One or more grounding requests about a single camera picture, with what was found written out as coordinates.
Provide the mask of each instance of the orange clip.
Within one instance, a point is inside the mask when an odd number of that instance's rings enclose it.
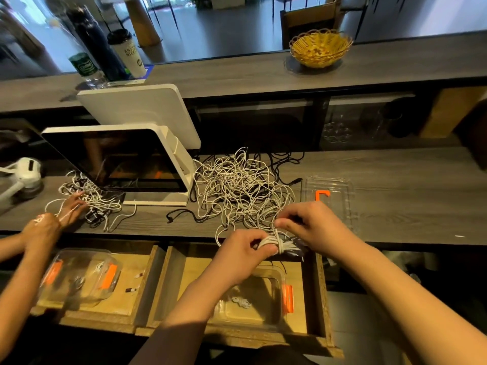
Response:
[[[320,195],[326,195],[326,197],[330,197],[331,193],[330,191],[327,191],[325,189],[319,189],[315,192],[315,201],[320,201]]]

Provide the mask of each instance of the plastic container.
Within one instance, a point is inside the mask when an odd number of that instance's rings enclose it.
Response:
[[[258,266],[241,284],[227,291],[210,324],[279,331],[286,319],[285,275],[277,266]]]
[[[40,300],[97,303],[112,294],[122,263],[108,250],[63,249],[53,259],[40,284]]]
[[[355,191],[352,183],[346,179],[308,177],[301,187],[301,201],[319,200],[327,205],[354,233],[357,230],[357,216],[352,209]]]

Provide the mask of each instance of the water bottle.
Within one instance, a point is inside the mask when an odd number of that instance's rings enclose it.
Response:
[[[108,45],[105,33],[86,6],[70,8],[66,11],[66,15],[108,80],[123,81],[131,78],[118,56]]]
[[[68,30],[66,30],[58,19],[49,19],[49,25],[52,28],[57,28],[62,31],[62,33],[67,37],[69,41],[69,50],[77,51],[76,54],[68,55],[68,60],[71,62],[76,71],[85,79],[86,83],[90,88],[103,88],[107,84],[107,79],[103,72],[101,72],[93,61],[90,59],[88,54],[83,50],[81,44],[76,40]]]

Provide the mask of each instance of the black cup lid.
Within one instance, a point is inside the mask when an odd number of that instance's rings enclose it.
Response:
[[[84,20],[93,20],[93,16],[86,6],[73,6],[66,11],[66,15],[72,23],[81,23]]]
[[[132,38],[130,32],[126,29],[117,29],[108,33],[107,40],[109,45],[119,45]]]

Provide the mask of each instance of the gray wooden desk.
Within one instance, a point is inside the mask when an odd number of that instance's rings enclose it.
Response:
[[[146,85],[173,83],[184,99],[289,91],[410,90],[487,82],[487,32],[416,38],[352,46],[342,64],[326,74],[286,69],[289,52],[157,65]],[[81,106],[77,74],[0,82],[0,112]]]
[[[350,179],[358,235],[367,242],[487,245],[487,175],[463,147],[310,152],[300,165],[285,164],[280,170],[287,181],[311,175]],[[42,194],[0,216],[0,231],[21,230],[47,202],[59,198],[64,181],[46,178]],[[196,204],[188,207],[196,211]],[[214,238],[218,218],[197,224],[183,214],[168,224],[166,214],[172,209],[141,206],[112,234]],[[123,212],[132,210],[125,206]],[[101,226],[86,224],[78,232],[103,233]]]

